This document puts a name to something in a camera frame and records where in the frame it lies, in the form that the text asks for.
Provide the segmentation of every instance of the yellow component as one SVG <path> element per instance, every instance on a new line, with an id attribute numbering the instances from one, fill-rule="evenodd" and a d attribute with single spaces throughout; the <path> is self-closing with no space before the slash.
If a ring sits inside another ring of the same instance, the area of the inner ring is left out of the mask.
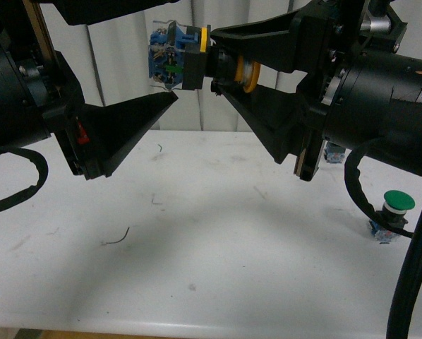
<path id="1" fill-rule="evenodd" d="M 200 41 L 200 52 L 205 53 L 208 42 L 208 29 L 206 27 L 202 28 L 202 39 Z"/>
<path id="2" fill-rule="evenodd" d="M 234 76 L 234 80 L 237 82 L 242 81 L 242 75 L 244 73 L 244 58 L 242 55 L 238 57 L 238 66 L 236 68 L 236 75 Z"/>
<path id="3" fill-rule="evenodd" d="M 261 71 L 261 64 L 259 64 L 256 61 L 252 61 L 252 77 L 251 77 L 251 81 L 248 85 L 244 86 L 244 92 L 246 93 L 250 93 L 252 92 L 255 87 L 256 84 L 258 82 L 258 78 L 260 77 L 260 71 Z"/>

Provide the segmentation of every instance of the black cable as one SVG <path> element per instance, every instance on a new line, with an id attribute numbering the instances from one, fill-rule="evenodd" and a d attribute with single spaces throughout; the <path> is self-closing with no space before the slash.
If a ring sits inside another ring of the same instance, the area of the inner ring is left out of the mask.
<path id="1" fill-rule="evenodd" d="M 48 177 L 48 164 L 43 155 L 40 153 L 35 152 L 34 150 L 26 150 L 24 148 L 0 146 L 0 154 L 3 153 L 12 153 L 21 157 L 25 157 L 31 161 L 31 163 L 35 165 L 37 171 L 39 172 L 39 179 L 36 185 L 29 186 L 22 191 L 19 191 L 11 196 L 8 196 L 7 198 L 0 200 L 0 212 L 12 208 L 34 196 L 39 191 L 39 189 L 42 188 Z"/>
<path id="2" fill-rule="evenodd" d="M 122 242 L 126 238 L 126 236 L 128 235 L 128 232 L 129 232 L 129 227 L 126 229 L 126 233 L 123 236 L 123 238 L 121 238 L 119 241 L 117 241 L 117 242 L 105 242 L 105 244 L 110 245 L 110 244 L 118 244 L 119 242 Z"/>
<path id="3" fill-rule="evenodd" d="M 387 339 L 406 339 L 422 283 L 422 211 L 394 291 Z"/>

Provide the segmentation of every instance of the white table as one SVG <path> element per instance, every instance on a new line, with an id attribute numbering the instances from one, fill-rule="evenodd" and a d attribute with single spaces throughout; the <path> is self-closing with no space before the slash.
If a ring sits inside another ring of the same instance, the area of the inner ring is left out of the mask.
<path id="1" fill-rule="evenodd" d="M 52 138 L 34 198 L 0 213 L 0 326 L 187 338 L 384 338 L 408 239 L 379 244 L 343 166 L 312 182 L 251 133 L 150 131 L 111 178 L 74 177 Z M 374 160 L 362 183 L 422 178 Z M 35 182 L 0 157 L 0 198 Z M 128 236 L 118 244 L 103 245 Z M 422 338 L 422 289 L 411 338 Z"/>

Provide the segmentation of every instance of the small wire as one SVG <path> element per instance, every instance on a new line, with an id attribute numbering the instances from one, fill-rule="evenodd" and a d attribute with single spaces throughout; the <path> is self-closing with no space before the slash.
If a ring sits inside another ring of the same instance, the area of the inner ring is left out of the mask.
<path id="1" fill-rule="evenodd" d="M 117 241 L 117 242 L 106 242 L 105 244 L 110 245 L 110 244 L 118 244 L 119 242 L 122 242 L 126 238 L 126 236 L 128 235 L 128 232 L 129 232 L 129 227 L 126 229 L 126 233 L 123 236 L 123 238 L 121 238 L 119 241 Z"/>

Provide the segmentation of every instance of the green button cap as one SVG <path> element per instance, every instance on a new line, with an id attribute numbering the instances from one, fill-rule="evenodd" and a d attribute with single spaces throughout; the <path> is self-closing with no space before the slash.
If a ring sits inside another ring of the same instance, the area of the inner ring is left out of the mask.
<path id="1" fill-rule="evenodd" d="M 415 207 L 415 200 L 401 191 L 388 191 L 383 195 L 387 204 L 395 210 L 411 210 Z"/>

